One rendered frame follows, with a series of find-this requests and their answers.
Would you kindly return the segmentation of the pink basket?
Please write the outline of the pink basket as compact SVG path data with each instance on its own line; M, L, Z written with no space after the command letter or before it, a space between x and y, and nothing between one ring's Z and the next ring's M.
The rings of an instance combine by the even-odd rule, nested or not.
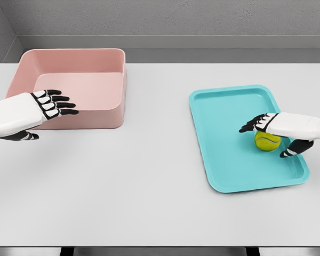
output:
M121 49L34 49L21 57L6 97L59 90L77 115L56 117L42 130L114 129L124 122L126 56Z

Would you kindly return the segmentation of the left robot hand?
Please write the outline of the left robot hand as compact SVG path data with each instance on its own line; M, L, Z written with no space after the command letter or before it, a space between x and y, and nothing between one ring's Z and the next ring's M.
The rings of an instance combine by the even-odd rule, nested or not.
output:
M76 105L59 90L21 93L0 101L0 139L32 141L39 139L30 129L64 115L77 115Z

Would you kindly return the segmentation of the blue tray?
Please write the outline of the blue tray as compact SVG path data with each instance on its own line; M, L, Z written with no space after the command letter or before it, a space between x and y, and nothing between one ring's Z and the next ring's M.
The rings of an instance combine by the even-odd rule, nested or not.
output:
M291 138L282 138L277 149L265 152L256 147L254 131L239 132L255 116L280 112L265 86L197 90L189 96L189 104L206 176L216 191L236 193L284 187L309 179L302 155L279 156Z

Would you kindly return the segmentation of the yellow-green tennis ball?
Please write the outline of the yellow-green tennis ball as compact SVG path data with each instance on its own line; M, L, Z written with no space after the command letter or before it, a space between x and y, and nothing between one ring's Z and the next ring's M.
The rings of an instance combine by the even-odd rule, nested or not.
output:
M274 151L280 146L281 138L270 133L257 131L254 143L262 151Z

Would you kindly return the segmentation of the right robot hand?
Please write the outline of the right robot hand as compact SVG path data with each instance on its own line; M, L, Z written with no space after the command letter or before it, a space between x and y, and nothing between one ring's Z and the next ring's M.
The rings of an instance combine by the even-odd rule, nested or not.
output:
M292 138L290 145L280 154L281 158L299 155L314 145L320 119L292 113L265 113L254 117L239 130L261 131L279 137Z

